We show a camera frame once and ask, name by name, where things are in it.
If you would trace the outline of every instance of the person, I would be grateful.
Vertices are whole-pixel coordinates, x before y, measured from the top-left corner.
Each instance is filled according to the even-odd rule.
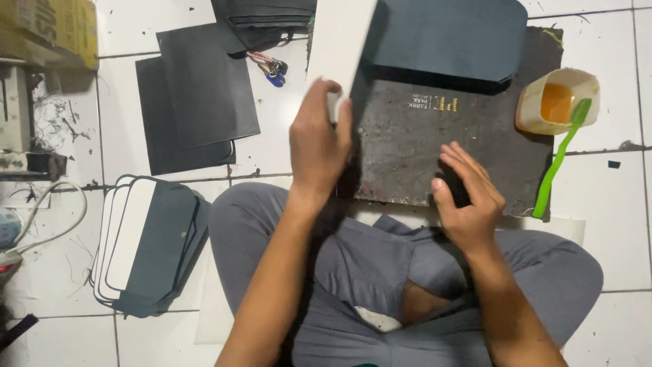
[[[289,129],[289,191],[241,183],[213,204],[209,234],[235,315],[215,366],[566,366],[559,350],[600,294],[600,265],[553,234],[496,231],[505,199],[459,144],[439,158],[471,204],[457,208],[433,180],[441,228],[383,216],[317,234],[351,149],[350,99],[335,128],[328,119],[327,94],[339,91],[317,80],[306,94]],[[379,331],[364,312],[400,327]]]

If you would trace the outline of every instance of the white tile floor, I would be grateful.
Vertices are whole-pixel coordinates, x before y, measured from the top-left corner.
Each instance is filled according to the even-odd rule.
[[[652,142],[652,0],[520,1],[536,18],[530,25],[564,29],[563,66],[592,72],[602,84],[598,122],[581,130],[570,145],[572,152],[587,153],[567,157],[552,192],[554,216],[586,220],[584,247],[604,270],[604,292],[566,346],[565,356],[571,366],[652,366],[647,217],[652,208],[646,199],[652,195],[652,184],[646,186],[652,182],[646,177],[652,172],[652,152],[617,151],[626,140],[643,146]],[[102,57],[97,78],[64,95],[47,96],[40,88],[35,111],[37,131],[74,158],[68,162],[68,179],[83,186],[111,185],[125,173],[149,174],[134,62],[157,55],[157,31],[214,21],[209,0],[95,2]],[[291,178],[278,175],[291,173],[287,131],[304,91],[306,43],[292,42],[269,54],[289,63],[288,84],[273,88],[250,65],[262,134],[238,140],[238,162],[230,166],[230,176],[227,167],[216,167],[163,179],[203,180],[188,186],[208,201],[230,182],[289,187]],[[69,131],[63,119],[83,135],[73,140],[72,134],[59,134]],[[621,162],[620,169],[608,168],[608,161]],[[258,169],[273,176],[245,177]],[[7,285],[6,304],[16,318],[27,313],[44,318],[0,364],[212,365],[221,346],[192,345],[203,284],[200,266],[171,312],[144,320],[113,315],[94,300],[88,286],[81,287],[89,253],[97,248],[103,192],[87,191],[87,197],[89,210],[82,224],[28,253],[24,267]],[[79,205],[74,193],[54,194],[50,209],[39,212],[25,241],[65,226]],[[415,227],[433,220],[428,212],[401,206],[360,208],[357,217],[373,221],[381,211]]]

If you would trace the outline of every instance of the cardboard box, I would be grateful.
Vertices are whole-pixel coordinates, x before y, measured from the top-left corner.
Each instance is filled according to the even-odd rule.
[[[0,0],[0,54],[49,69],[98,69],[95,4]]]

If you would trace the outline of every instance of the left hand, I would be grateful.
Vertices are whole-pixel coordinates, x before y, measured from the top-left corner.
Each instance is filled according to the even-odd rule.
[[[317,79],[289,128],[290,157],[294,180],[291,196],[307,204],[323,206],[333,191],[351,151],[351,99],[340,107],[337,128],[329,122],[327,93],[342,87],[332,80]]]

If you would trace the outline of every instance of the plastic container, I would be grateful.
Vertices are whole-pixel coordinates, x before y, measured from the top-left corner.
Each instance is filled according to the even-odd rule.
[[[570,118],[566,123],[551,122],[541,116],[543,91],[546,84],[565,86],[572,91],[570,111],[583,99],[590,98],[593,104],[582,127],[593,125],[600,112],[600,83],[588,72],[578,69],[555,70],[527,86],[518,99],[516,127],[535,134],[558,135],[570,131]]]

